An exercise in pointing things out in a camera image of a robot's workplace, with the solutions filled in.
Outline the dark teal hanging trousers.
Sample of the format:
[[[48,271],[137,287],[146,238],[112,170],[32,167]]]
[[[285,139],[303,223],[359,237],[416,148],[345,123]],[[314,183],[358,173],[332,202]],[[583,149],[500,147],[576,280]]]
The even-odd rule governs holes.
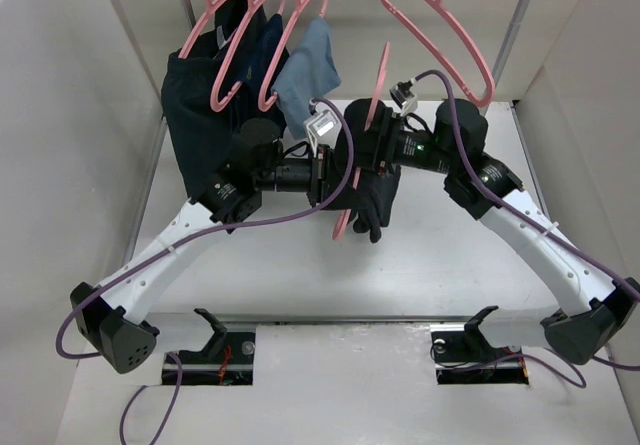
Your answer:
[[[214,18],[214,29],[201,33],[186,59],[177,50],[168,57],[161,87],[161,104],[175,157],[190,199],[199,197],[207,178],[226,160],[231,147],[231,102],[222,112],[210,106],[211,90],[227,53],[224,41],[236,31],[246,5]]]

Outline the light blue hanging shorts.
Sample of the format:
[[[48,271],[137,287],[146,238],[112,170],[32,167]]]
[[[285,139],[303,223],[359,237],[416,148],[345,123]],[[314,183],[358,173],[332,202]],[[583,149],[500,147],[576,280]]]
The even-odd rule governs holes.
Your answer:
[[[316,17],[271,87],[295,140],[306,137],[304,122],[311,116],[310,100],[324,97],[340,85],[332,56],[330,26],[324,18]]]

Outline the black trousers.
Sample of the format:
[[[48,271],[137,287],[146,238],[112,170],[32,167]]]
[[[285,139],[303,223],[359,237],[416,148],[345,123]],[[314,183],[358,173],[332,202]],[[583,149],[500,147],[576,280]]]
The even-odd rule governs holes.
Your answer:
[[[371,99],[361,98],[351,102],[344,111],[344,118],[351,130],[354,145],[363,139],[356,138],[364,131]],[[342,180],[348,158],[348,147],[344,131],[341,130],[336,139],[331,159],[327,195],[331,195]],[[372,244],[382,237],[382,229],[390,224],[391,209],[395,200],[401,178],[401,166],[396,165],[393,171],[381,175],[376,172],[361,170],[356,188],[353,187],[353,173],[341,193],[324,210],[351,210],[348,223],[353,223],[357,234],[368,234]]]

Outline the navy blue hanging shorts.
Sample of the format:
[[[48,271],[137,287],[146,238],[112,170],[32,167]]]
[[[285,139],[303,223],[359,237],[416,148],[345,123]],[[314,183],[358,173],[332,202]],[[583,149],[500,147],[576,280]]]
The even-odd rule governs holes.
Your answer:
[[[234,58],[239,60],[239,63],[233,65],[234,81],[241,83],[230,105],[229,114],[234,132],[238,132],[246,121],[253,118],[265,118],[276,123],[280,130],[279,136],[282,136],[286,129],[285,117],[277,105],[267,112],[261,112],[258,107],[261,84],[283,29],[281,14],[274,14],[266,19],[263,13],[257,13],[244,35]]]

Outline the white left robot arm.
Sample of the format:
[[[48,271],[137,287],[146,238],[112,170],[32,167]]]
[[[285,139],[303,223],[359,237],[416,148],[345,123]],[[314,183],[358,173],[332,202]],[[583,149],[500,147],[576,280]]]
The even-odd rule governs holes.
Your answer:
[[[344,189],[345,179],[332,171],[333,149],[326,138],[336,132],[348,166],[354,143],[342,118],[324,110],[305,124],[308,152],[287,157],[275,125],[246,122],[233,137],[229,157],[211,173],[199,195],[188,199],[164,230],[120,270],[97,285],[82,282],[70,294],[68,322],[117,373],[138,368],[157,346],[176,342],[147,317],[174,281],[224,234],[255,226],[251,215],[262,205],[264,191],[304,193],[309,216],[327,207]]]

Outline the aluminium rail at table front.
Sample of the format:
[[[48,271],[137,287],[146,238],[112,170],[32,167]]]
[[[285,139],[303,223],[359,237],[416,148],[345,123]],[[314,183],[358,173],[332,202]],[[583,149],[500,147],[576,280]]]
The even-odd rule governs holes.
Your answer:
[[[156,351],[165,372],[183,372],[193,383],[249,383],[268,368],[310,376],[342,374],[349,366],[392,374],[411,368],[493,368],[494,360],[519,352],[508,340],[490,344],[477,317],[466,320],[322,319],[202,321],[173,332]]]

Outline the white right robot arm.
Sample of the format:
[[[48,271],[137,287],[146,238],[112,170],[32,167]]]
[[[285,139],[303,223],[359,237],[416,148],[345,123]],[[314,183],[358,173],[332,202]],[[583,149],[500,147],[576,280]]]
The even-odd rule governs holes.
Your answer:
[[[578,250],[537,207],[522,181],[485,152],[488,122],[464,99],[445,100],[433,129],[407,131],[392,108],[371,103],[365,129],[374,135],[377,163],[444,175],[449,197],[499,236],[542,280],[557,303],[549,308],[482,309],[464,326],[462,346],[483,359],[498,348],[547,348],[582,365],[628,321],[639,285]]]

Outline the white clothes rack frame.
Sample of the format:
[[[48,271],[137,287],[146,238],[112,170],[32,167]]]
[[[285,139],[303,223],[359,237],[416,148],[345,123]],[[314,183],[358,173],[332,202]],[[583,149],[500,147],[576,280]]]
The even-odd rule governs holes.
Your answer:
[[[192,25],[192,29],[186,42],[181,48],[181,58],[185,58],[189,55],[196,38],[200,35],[200,32],[203,30],[204,26],[208,23],[213,14],[218,11],[218,9],[227,1],[228,0],[182,0],[187,19]],[[265,1],[267,0],[246,0],[247,11],[243,16],[237,31],[232,35],[232,42],[229,51],[227,52],[226,58],[223,61],[220,75],[214,82],[214,86],[211,92],[210,105],[214,111],[223,110],[240,88],[240,84],[235,83],[231,86],[229,93],[224,98],[219,97],[220,87],[222,86],[224,78],[226,77],[229,65],[231,64],[231,61],[236,53],[236,49],[239,46],[241,39],[243,38],[246,28],[250,24],[253,16],[259,11]],[[269,65],[269,69],[266,73],[266,78],[264,79],[264,83],[262,85],[262,88],[260,89],[259,108],[263,111],[268,110],[276,102],[278,95],[269,93],[270,83],[272,77],[275,74],[276,65],[280,60],[280,56],[284,51],[284,47],[287,44],[292,30],[298,19],[300,18],[302,11],[309,5],[311,1],[312,0],[296,0],[295,2],[293,15],[291,16],[291,19],[284,29],[283,36],[276,47],[274,58],[272,60],[272,63]],[[486,108],[490,105],[490,103],[493,101],[496,85],[499,82],[504,66],[506,65],[509,54],[511,53],[513,43],[520,28],[520,23],[524,18],[530,0],[518,1],[493,68],[488,67],[485,58],[482,56],[479,48],[472,40],[467,30],[462,26],[459,20],[443,5],[444,0],[423,0],[431,7],[432,10],[434,10],[447,22],[450,28],[456,33],[458,38],[465,45],[466,50],[470,53],[485,83],[485,92],[482,96],[478,96],[471,91],[469,85],[466,83],[466,81],[464,80],[460,72],[456,69],[456,67],[452,64],[452,62],[444,55],[444,53],[440,49],[435,46],[435,44],[427,37],[426,34],[419,30],[417,25],[414,24],[406,16],[406,14],[400,11],[399,8],[396,7],[390,0],[380,1],[384,8],[392,16],[396,18],[401,24],[403,24],[403,26],[409,32],[411,32],[411,34],[414,35],[416,39],[427,50],[429,50],[429,52],[438,61],[438,63],[442,65],[448,72],[450,77],[455,81],[455,83],[458,85],[462,93],[469,101],[471,101],[479,108]],[[286,0],[280,0],[278,9],[279,12],[282,12],[284,10],[285,3]],[[326,13],[328,3],[329,0],[323,0],[322,8],[320,10],[321,15],[324,15]]]

